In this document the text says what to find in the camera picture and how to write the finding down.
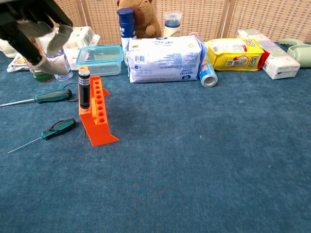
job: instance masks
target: tissue box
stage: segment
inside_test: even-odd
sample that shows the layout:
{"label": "tissue box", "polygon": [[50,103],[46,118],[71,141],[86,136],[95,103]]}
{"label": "tissue box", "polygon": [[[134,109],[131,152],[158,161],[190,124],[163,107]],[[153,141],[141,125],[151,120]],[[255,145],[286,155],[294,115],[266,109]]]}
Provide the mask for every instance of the tissue box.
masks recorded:
{"label": "tissue box", "polygon": [[197,80],[205,53],[205,45],[194,35],[138,40],[130,38],[126,55],[130,82]]}
{"label": "tissue box", "polygon": [[300,64],[260,31],[255,29],[238,30],[237,38],[253,38],[263,49],[270,53],[262,69],[272,79],[284,79],[296,76]]}

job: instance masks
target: green screwdriver handle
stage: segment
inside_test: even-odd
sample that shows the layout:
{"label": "green screwdriver handle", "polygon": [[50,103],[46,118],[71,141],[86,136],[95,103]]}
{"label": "green screwdriver handle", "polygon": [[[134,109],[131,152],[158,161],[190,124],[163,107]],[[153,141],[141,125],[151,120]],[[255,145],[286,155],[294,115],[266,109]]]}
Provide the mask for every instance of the green screwdriver handle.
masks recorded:
{"label": "green screwdriver handle", "polygon": [[61,120],[54,124],[50,129],[41,133],[41,136],[45,140],[49,140],[52,137],[55,137],[61,133],[68,132],[73,129],[76,125],[75,119],[71,118],[68,120]]}
{"label": "green screwdriver handle", "polygon": [[72,92],[69,89],[57,89],[49,91],[41,95],[35,95],[35,101],[37,103],[49,102],[49,101],[58,101],[70,99]]}

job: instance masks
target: wet wipes package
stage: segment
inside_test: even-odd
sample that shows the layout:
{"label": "wet wipes package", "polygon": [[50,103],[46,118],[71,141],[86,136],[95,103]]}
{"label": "wet wipes package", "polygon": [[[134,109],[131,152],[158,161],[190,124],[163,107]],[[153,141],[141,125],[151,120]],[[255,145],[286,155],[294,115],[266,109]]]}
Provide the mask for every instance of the wet wipes package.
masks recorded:
{"label": "wet wipes package", "polygon": [[197,80],[206,50],[194,35],[130,39],[127,46],[130,82]]}
{"label": "wet wipes package", "polygon": [[254,39],[221,38],[206,42],[216,70],[259,70],[269,56]]}

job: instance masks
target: blue spray can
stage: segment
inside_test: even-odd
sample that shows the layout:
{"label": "blue spray can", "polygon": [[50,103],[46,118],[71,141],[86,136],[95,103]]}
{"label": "blue spray can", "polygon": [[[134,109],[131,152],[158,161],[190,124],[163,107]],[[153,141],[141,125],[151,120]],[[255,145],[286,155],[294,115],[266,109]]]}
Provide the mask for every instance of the blue spray can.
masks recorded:
{"label": "blue spray can", "polygon": [[204,87],[213,87],[218,81],[217,75],[207,53],[205,54],[205,59],[199,72],[199,77],[201,84]]}
{"label": "blue spray can", "polygon": [[132,8],[121,8],[117,12],[119,15],[124,62],[126,65],[128,65],[126,58],[126,47],[130,38],[136,39],[134,10]]}

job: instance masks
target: wicker panel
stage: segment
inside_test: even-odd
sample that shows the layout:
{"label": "wicker panel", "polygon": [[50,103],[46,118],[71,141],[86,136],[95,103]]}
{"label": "wicker panel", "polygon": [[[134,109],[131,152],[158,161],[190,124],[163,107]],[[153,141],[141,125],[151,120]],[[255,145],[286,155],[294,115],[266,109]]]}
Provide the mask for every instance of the wicker panel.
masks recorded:
{"label": "wicker panel", "polygon": [[239,29],[258,29],[274,41],[306,41],[311,32],[310,0],[236,0],[227,37]]}
{"label": "wicker panel", "polygon": [[93,31],[101,36],[98,44],[121,44],[117,0],[85,0]]}
{"label": "wicker panel", "polygon": [[74,27],[85,26],[83,14],[79,12],[79,6],[76,0],[55,0],[60,8],[73,22]]}
{"label": "wicker panel", "polygon": [[163,32],[164,13],[181,11],[182,35],[198,32],[207,41],[217,37],[224,6],[225,0],[156,0],[156,13]]}

